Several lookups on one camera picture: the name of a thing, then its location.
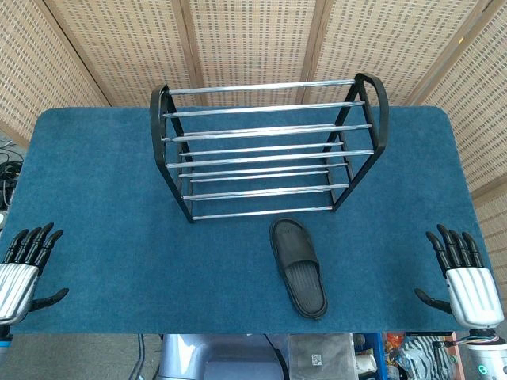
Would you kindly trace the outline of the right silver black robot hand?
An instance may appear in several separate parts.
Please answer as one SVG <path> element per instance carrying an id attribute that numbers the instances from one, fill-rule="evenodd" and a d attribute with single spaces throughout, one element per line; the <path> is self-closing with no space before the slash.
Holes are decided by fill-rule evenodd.
<path id="1" fill-rule="evenodd" d="M 414 293 L 427 306 L 451 314 L 466 329 L 493 329 L 505 316 L 491 271 L 485 266 L 478 244 L 467 232 L 459 233 L 442 224 L 437 237 L 428 238 L 447 285 L 449 300 L 443 301 L 416 288 Z"/>

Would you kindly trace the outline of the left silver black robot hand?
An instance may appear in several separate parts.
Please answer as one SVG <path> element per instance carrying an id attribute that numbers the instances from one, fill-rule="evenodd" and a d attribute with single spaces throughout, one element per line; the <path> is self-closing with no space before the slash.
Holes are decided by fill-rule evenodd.
<path id="1" fill-rule="evenodd" d="M 27 314 L 60 302 L 69 292 L 62 288 L 46 298 L 35 298 L 35 289 L 55 243 L 63 230 L 52 232 L 52 222 L 33 230 L 23 229 L 10 242 L 1 260 L 1 326 L 20 323 Z"/>

